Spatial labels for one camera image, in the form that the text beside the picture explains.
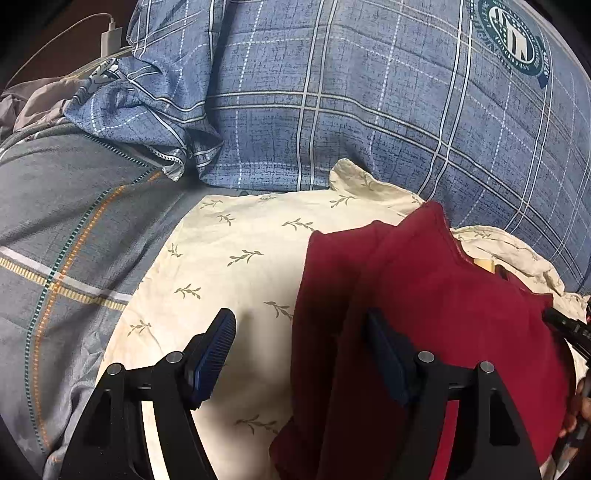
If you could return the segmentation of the right hand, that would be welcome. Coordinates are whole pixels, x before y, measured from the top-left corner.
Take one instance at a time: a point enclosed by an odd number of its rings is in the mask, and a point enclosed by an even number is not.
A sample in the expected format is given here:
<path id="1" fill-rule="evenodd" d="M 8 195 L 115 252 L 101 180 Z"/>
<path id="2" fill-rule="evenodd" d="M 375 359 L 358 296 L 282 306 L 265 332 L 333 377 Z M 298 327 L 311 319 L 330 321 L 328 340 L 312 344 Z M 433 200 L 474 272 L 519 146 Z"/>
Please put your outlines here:
<path id="1" fill-rule="evenodd" d="M 588 397 L 582 394 L 584 386 L 585 380 L 581 379 L 578 382 L 575 395 L 570 400 L 562 428 L 558 434 L 560 438 L 572 433 L 579 421 L 590 421 L 591 401 Z"/>

